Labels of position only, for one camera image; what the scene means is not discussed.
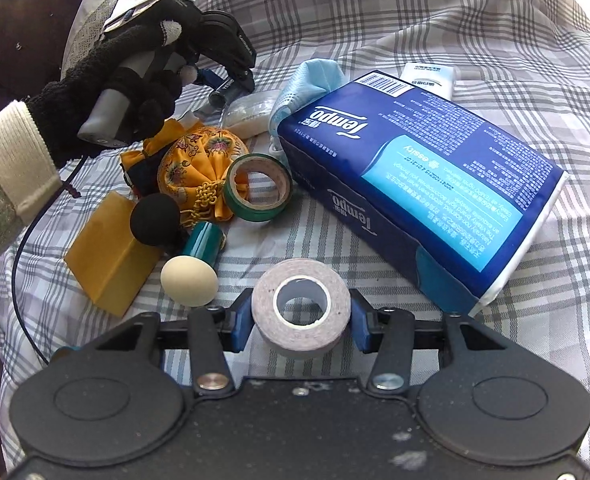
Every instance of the sleeve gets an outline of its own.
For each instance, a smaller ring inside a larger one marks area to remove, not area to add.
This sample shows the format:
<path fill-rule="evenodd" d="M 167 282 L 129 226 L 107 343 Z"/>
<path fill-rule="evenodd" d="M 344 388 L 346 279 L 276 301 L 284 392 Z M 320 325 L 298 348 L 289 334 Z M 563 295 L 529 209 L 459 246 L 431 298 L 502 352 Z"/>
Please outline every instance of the sleeve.
<path fill-rule="evenodd" d="M 61 186 L 26 105 L 0 112 L 0 254 Z"/>

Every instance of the handheld device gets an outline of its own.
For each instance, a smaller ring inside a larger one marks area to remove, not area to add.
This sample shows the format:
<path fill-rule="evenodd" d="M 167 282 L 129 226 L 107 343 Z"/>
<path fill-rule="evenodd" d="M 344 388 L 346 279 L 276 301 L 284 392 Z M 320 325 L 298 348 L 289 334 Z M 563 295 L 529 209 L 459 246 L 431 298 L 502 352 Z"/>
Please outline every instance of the handheld device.
<path fill-rule="evenodd" d="M 467 316 L 416 320 L 351 289 L 353 341 L 377 352 L 364 384 L 236 387 L 223 351 L 245 348 L 252 292 L 186 320 L 140 314 L 21 384 L 27 457 L 9 479 L 590 480 L 588 392 Z M 166 349 L 190 349 L 191 386 L 161 370 Z M 414 349 L 437 349 L 440 370 L 411 386 Z"/>
<path fill-rule="evenodd" d="M 134 25 L 158 23 L 169 17 L 182 25 L 180 40 L 155 52 L 137 54 L 121 67 L 148 80 L 155 72 L 176 72 L 206 56 L 226 68 L 230 87 L 236 94 L 255 89 L 251 69 L 256 53 L 235 18 L 219 10 L 202 12 L 195 0 L 118 0 L 104 25 L 104 38 L 113 38 Z M 217 100 L 218 104 L 222 102 L 225 100 Z M 110 148 L 129 146 L 135 133 L 129 110 L 126 95 L 117 89 L 104 89 L 77 136 Z"/>

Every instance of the roll of tape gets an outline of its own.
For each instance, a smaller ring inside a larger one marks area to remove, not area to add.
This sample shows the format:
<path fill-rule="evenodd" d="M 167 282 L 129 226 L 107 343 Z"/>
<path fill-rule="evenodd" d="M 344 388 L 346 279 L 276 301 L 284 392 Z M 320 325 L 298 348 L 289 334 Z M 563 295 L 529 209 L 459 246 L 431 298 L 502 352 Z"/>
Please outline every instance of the roll of tape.
<path fill-rule="evenodd" d="M 322 317 L 308 325 L 284 319 L 280 309 L 294 298 L 309 298 Z M 351 297 L 342 278 L 315 260 L 284 260 L 264 273 L 253 289 L 253 319 L 264 339 L 280 354 L 309 359 L 324 354 L 341 338 L 351 316 Z"/>
<path fill-rule="evenodd" d="M 235 177 L 237 173 L 264 173 L 277 186 L 279 198 L 272 204 L 252 204 L 237 192 Z M 224 200 L 230 210 L 240 218 L 250 222 L 264 222 L 275 218 L 291 199 L 293 180 L 284 165 L 263 153 L 248 153 L 236 158 L 229 166 L 224 180 Z"/>

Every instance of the black foam ball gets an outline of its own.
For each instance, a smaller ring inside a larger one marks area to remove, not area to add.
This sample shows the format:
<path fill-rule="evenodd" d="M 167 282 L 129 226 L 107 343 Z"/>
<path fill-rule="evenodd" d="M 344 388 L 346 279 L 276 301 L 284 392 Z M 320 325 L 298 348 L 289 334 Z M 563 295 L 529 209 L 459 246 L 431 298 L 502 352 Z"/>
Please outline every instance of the black foam ball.
<path fill-rule="evenodd" d="M 179 228 L 179 206 L 164 193 L 144 197 L 130 215 L 130 232 L 144 245 L 170 246 L 177 240 Z"/>

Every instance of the white knit cuff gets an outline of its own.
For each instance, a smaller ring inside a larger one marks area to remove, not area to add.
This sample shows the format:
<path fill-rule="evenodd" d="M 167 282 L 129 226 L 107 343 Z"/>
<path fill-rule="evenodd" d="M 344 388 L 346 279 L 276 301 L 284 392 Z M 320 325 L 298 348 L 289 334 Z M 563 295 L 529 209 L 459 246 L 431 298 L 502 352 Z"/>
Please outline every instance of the white knit cuff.
<path fill-rule="evenodd" d="M 46 144 L 22 102 L 14 101 L 0 112 L 0 186 L 26 225 L 61 186 Z"/>

